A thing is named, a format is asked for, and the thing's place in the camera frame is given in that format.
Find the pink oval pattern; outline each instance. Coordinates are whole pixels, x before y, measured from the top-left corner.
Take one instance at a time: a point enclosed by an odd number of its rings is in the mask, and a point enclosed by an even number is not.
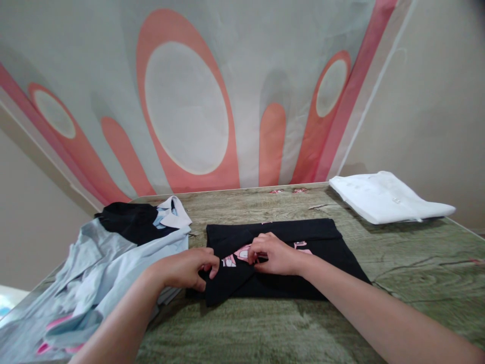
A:
[[[104,203],[111,203],[111,202],[129,202],[130,199],[125,196],[125,194],[118,188],[118,186],[113,182],[113,179],[109,175],[108,171],[106,171],[105,166],[101,162],[98,154],[92,147],[91,143],[88,141],[86,135],[79,127],[79,124],[72,116],[71,112],[68,108],[57,98],[51,91],[47,88],[37,84],[31,83],[29,85],[29,93],[31,100],[40,115],[42,112],[38,107],[35,101],[35,93],[36,92],[44,92],[51,96],[56,102],[64,109],[64,111],[69,115],[72,123],[74,124],[74,128],[76,130],[75,136],[70,139],[63,136],[59,133],[55,128],[51,126],[49,122],[47,122],[44,118],[40,119],[43,125],[41,127],[47,127],[51,130],[51,132],[56,135],[59,142],[65,148],[67,153],[70,157],[74,160],[76,165],[79,167],[81,172],[84,176],[88,179],[88,181],[96,188],[99,194],[104,198]]]
[[[320,117],[317,113],[317,96],[318,90],[320,89],[320,84],[324,76],[326,75],[328,69],[336,61],[344,61],[347,66],[346,82],[349,79],[351,59],[347,51],[340,51],[336,53],[323,69],[320,77],[318,78],[317,85],[313,92],[312,102],[310,104],[310,110],[308,112],[307,126],[305,128],[305,134],[302,140],[302,146],[300,148],[300,154],[298,156],[297,165],[295,171],[293,172],[293,178],[291,184],[300,184],[313,182],[315,179],[315,173],[318,167],[318,162],[320,161],[320,155],[322,154],[323,147],[327,140],[327,136],[331,127],[332,120],[338,109],[342,94],[338,97],[338,101],[333,106],[332,110],[326,114],[324,117]]]
[[[145,95],[147,65],[153,51],[160,45],[170,41],[186,45],[204,60],[221,89],[226,105],[229,123],[229,138],[226,154],[220,165],[214,171],[207,174],[195,175],[187,172],[170,158],[155,134],[148,113]],[[217,62],[196,28],[182,15],[173,10],[159,9],[153,11],[141,26],[136,48],[136,74],[141,108],[172,191],[174,193],[183,193],[239,188],[236,137],[229,95]]]

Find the black garment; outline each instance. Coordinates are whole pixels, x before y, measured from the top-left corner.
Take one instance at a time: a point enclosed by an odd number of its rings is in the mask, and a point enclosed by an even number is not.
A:
[[[312,254],[370,284],[369,278],[342,239],[332,219],[283,221],[251,225],[207,225],[207,246],[224,259],[244,245],[250,244],[260,233],[274,233],[298,250]],[[228,297],[272,297],[326,300],[308,281],[298,276],[278,276],[257,273],[253,266],[234,256],[236,267],[221,266],[213,280],[206,280],[207,306],[223,302]],[[189,297],[202,298],[188,292]]]
[[[168,226],[157,229],[153,225],[157,215],[157,208],[150,204],[113,202],[94,217],[100,219],[101,225],[107,231],[119,233],[126,240],[140,246],[178,230]]]

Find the table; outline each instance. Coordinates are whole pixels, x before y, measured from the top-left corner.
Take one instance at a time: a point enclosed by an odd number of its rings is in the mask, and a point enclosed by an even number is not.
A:
[[[485,349],[485,265],[470,261],[485,258],[485,241],[450,219],[371,225],[328,183],[177,196],[193,220],[190,247],[206,245],[207,224],[333,218],[373,285]],[[50,282],[52,275],[7,319]],[[137,362],[383,360],[329,302],[241,298],[206,308],[181,293],[150,324]]]

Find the clothing pile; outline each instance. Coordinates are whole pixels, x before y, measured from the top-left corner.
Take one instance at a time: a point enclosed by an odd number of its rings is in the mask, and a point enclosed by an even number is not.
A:
[[[84,225],[53,284],[0,330],[6,362],[69,358],[152,263],[188,249],[192,223],[172,196],[158,207],[113,203]],[[167,287],[158,304],[179,289]],[[154,307],[152,317],[158,313]]]

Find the right hand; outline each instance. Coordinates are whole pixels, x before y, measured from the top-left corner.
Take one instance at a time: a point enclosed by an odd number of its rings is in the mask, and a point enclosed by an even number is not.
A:
[[[268,261],[256,263],[257,272],[282,276],[300,276],[305,259],[310,256],[286,245],[273,233],[259,234],[248,251],[248,263],[254,264],[258,254],[266,253]]]

